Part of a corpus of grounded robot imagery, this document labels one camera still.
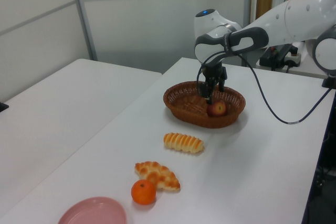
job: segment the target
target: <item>white wall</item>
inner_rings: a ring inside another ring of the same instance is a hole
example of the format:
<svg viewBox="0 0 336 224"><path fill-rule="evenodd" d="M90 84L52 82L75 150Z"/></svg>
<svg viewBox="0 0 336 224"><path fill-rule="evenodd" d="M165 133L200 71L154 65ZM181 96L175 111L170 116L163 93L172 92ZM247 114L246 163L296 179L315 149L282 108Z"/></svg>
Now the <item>white wall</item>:
<svg viewBox="0 0 336 224"><path fill-rule="evenodd" d="M0 101L89 58L75 0L0 0Z"/></svg>
<svg viewBox="0 0 336 224"><path fill-rule="evenodd" d="M195 15L207 8L241 25L244 0L82 0L99 61L164 73L195 58Z"/></svg>

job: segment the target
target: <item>white table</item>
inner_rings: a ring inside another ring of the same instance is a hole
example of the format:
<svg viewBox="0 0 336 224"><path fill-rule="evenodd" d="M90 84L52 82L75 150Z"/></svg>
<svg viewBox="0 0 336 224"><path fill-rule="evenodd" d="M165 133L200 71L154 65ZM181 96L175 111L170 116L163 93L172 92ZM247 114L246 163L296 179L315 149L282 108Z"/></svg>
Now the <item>white table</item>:
<svg viewBox="0 0 336 224"><path fill-rule="evenodd" d="M314 62L313 58L308 55L306 44L304 42L293 43L293 46L298 48L298 53L301 54L301 63L298 67L292 67L288 73L298 74L300 76L309 76L315 78L325 79L327 74L323 72ZM256 68L271 70L269 67L261 66L259 60L256 63ZM288 66L276 68L275 71L286 73Z"/></svg>
<svg viewBox="0 0 336 224"><path fill-rule="evenodd" d="M80 59L7 101L0 113L0 216L160 76Z"/></svg>
<svg viewBox="0 0 336 224"><path fill-rule="evenodd" d="M237 122L205 129L176 119L163 103L169 87L195 80L200 64L182 58L2 219L1 224L55 224L73 204L112 197L133 223L301 223L335 91L302 123L285 125L265 106L248 68L227 66L226 85L246 107ZM296 121L322 96L321 79L256 69L265 96L283 119ZM166 150L168 132L205 142L201 155ZM131 198L137 162L157 161L181 183L155 205Z"/></svg>

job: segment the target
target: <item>apple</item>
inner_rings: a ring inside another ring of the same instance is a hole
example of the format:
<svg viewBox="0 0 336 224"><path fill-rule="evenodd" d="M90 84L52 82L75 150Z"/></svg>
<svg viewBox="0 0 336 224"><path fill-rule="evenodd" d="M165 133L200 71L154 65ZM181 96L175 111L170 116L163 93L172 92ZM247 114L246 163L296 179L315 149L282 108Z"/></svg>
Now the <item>apple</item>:
<svg viewBox="0 0 336 224"><path fill-rule="evenodd" d="M227 114L227 106L224 101L215 101L212 104L208 104L206 108L208 116L222 116Z"/></svg>

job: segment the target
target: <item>pastry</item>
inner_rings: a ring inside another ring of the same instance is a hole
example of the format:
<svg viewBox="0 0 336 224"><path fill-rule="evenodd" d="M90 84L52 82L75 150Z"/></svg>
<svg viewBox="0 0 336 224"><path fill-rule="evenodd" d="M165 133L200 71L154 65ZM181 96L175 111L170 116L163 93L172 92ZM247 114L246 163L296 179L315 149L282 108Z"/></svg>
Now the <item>pastry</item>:
<svg viewBox="0 0 336 224"><path fill-rule="evenodd" d="M182 152L197 153L204 150L203 141L194 136L183 135L181 133L168 133L163 138L167 148Z"/></svg>
<svg viewBox="0 0 336 224"><path fill-rule="evenodd" d="M181 188L175 174L167 167L161 166L158 162L147 161L136 163L134 169L140 179L149 180L157 189L178 191Z"/></svg>

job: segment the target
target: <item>pink plate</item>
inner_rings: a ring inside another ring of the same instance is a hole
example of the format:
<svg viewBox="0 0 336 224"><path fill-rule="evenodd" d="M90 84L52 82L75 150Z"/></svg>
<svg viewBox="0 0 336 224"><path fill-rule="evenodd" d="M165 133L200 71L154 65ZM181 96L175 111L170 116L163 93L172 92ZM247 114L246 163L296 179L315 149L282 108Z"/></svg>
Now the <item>pink plate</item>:
<svg viewBox="0 0 336 224"><path fill-rule="evenodd" d="M114 199L94 197L72 206L58 224L126 224L126 213Z"/></svg>

